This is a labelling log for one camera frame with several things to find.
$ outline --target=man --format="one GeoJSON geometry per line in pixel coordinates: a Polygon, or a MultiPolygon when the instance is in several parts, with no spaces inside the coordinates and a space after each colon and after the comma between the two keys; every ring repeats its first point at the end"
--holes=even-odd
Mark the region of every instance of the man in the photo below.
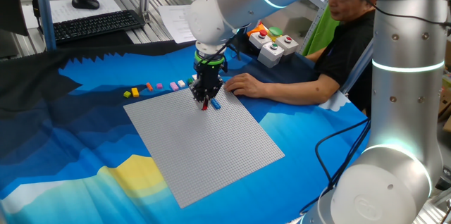
{"type": "MultiPolygon", "coordinates": [[[[375,8],[365,0],[329,0],[331,17],[341,24],[332,42],[307,56],[315,62],[318,80],[294,84],[262,83],[249,74],[233,77],[225,89],[235,95],[267,98],[293,105],[322,104],[346,82],[355,63],[373,37],[375,8]]],[[[360,110],[371,105],[371,65],[350,91],[350,100],[360,110]]]]}

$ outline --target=man's arm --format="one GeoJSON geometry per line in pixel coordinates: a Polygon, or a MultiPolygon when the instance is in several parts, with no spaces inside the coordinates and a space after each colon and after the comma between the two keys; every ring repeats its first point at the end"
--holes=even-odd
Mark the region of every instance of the man's arm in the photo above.
{"type": "Polygon", "coordinates": [[[225,84],[225,90],[235,95],[266,98],[292,105],[323,104],[338,91],[340,85],[327,75],[320,75],[313,82],[293,84],[262,83],[245,73],[237,75],[225,84]]]}
{"type": "Polygon", "coordinates": [[[319,51],[316,51],[310,55],[305,56],[305,58],[316,63],[318,61],[318,58],[321,56],[321,54],[324,52],[325,49],[326,49],[326,47],[324,47],[324,48],[320,49],[319,51]]]}

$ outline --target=black t-shirt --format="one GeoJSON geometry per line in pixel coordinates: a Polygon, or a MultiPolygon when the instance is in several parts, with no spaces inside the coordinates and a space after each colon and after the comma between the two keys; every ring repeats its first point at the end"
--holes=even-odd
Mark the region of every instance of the black t-shirt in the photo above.
{"type": "MultiPolygon", "coordinates": [[[[340,86],[346,82],[355,63],[373,38],[375,11],[336,27],[332,42],[315,65],[315,70],[333,78],[340,86]]],[[[349,92],[350,101],[359,109],[371,109],[372,65],[368,64],[349,92]]]]}

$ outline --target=computer mouse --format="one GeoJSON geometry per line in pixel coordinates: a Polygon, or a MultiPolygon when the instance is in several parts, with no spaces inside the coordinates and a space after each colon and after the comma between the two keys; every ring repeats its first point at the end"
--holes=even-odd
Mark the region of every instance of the computer mouse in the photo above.
{"type": "Polygon", "coordinates": [[[78,9],[99,9],[97,0],[72,0],[72,6],[78,9]]]}

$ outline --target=yellow lego brick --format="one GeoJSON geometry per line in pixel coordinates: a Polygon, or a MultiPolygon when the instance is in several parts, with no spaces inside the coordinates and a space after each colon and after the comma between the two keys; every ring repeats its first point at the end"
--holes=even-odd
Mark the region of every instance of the yellow lego brick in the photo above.
{"type": "Polygon", "coordinates": [[[132,95],[132,93],[130,93],[129,91],[125,91],[124,96],[126,98],[130,97],[132,95]]]}
{"type": "Polygon", "coordinates": [[[136,87],[132,88],[132,94],[133,97],[140,97],[140,93],[138,92],[138,89],[136,87]]]}

